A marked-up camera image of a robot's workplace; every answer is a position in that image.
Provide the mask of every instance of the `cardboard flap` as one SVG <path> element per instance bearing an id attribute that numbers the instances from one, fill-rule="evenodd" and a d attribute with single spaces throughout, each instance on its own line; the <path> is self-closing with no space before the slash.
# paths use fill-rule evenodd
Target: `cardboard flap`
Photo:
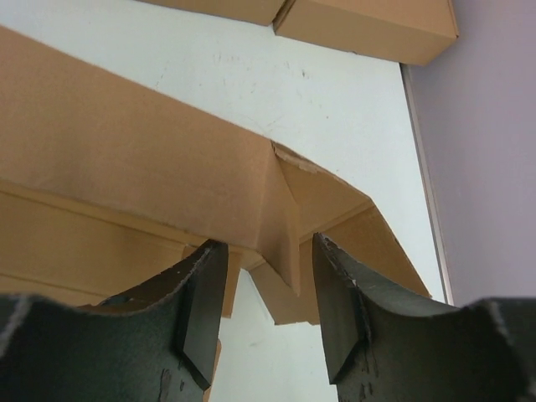
<path id="1" fill-rule="evenodd" d="M 6 28 L 0 58 L 0 179 L 257 250 L 298 289 L 269 140 Z"/>

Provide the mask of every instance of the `torn cardboard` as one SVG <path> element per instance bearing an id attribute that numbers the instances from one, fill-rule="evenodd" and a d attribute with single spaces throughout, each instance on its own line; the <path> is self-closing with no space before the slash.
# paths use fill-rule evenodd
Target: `torn cardboard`
<path id="1" fill-rule="evenodd" d="M 427 294 L 372 200 L 291 150 L 5 28 L 0 56 L 0 213 L 19 233 L 0 287 L 109 296 L 213 238 L 236 259 L 226 308 L 242 258 L 276 322 L 317 322 L 323 231 Z"/>

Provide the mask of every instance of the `white surface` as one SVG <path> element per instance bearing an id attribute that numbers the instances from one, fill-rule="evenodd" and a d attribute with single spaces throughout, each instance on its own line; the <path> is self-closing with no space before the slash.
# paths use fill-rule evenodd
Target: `white surface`
<path id="1" fill-rule="evenodd" d="M 372 197 L 429 291 L 441 279 L 399 66 L 132 0 L 0 0 L 0 23 L 282 142 Z M 337 400 L 319 327 L 274 327 L 247 274 L 211 402 Z"/>
<path id="2" fill-rule="evenodd" d="M 233 318 L 222 319 L 219 366 L 210 402 L 336 402 L 320 327 L 274 326 L 255 285 L 241 271 Z"/>

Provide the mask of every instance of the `lavender wall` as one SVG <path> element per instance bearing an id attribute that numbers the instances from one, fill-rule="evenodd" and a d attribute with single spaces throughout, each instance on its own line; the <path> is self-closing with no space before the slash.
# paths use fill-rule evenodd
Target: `lavender wall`
<path id="1" fill-rule="evenodd" d="M 536 296 L 536 1 L 454 6 L 458 43 L 409 68 L 453 301 Z"/>

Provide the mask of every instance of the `brown cardboard box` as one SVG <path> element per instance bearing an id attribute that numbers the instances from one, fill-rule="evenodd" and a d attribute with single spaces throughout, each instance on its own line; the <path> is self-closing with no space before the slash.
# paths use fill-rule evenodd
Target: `brown cardboard box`
<path id="1" fill-rule="evenodd" d="M 292 151 L 5 28 L 0 58 L 0 291 L 86 304 L 214 238 L 229 314 L 242 258 L 277 322 L 315 322 L 325 231 L 427 294 L 372 200 Z"/>
<path id="2" fill-rule="evenodd" d="M 272 23 L 284 0 L 140 0 L 159 6 L 178 8 L 238 19 L 268 26 Z"/>
<path id="3" fill-rule="evenodd" d="M 274 29 L 287 38 L 418 65 L 458 36 L 451 0 L 287 0 Z"/>

